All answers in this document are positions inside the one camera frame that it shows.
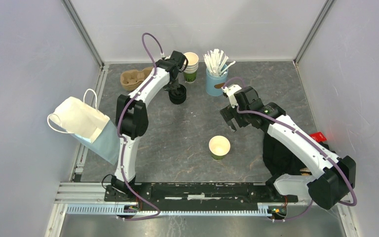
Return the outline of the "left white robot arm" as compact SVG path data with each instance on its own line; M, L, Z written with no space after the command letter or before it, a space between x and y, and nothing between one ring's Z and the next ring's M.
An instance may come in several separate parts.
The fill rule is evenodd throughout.
M168 57L161 53L158 61L152 61L153 68L148 71L133 71L128 77L141 80L141 84L128 95L120 95L116 101L115 124L120 138L120 150L117 168L111 177L111 183L105 187L106 200L120 198L130 201L135 194L135 162L138 144L146 133L149 118L147 107L161 90L168 92L169 100L179 105L187 98L186 88L179 83L178 75L188 66L187 57L178 51L172 51Z

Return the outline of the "green paper cup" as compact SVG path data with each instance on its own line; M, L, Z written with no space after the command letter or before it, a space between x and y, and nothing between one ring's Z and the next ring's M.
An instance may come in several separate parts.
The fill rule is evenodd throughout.
M229 153L231 145L226 137L218 135L210 139L208 147L213 159L222 160Z

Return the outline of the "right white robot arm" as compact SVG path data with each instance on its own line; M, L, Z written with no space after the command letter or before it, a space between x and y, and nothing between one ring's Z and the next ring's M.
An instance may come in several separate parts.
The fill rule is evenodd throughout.
M287 195L309 197L324 209L344 204L356 206L354 191L356 162L341 158L304 132L274 102L264 104L251 86L240 86L232 79L217 84L229 105L220 113L232 130L249 125L264 132L263 159L272 177L265 188L271 201Z

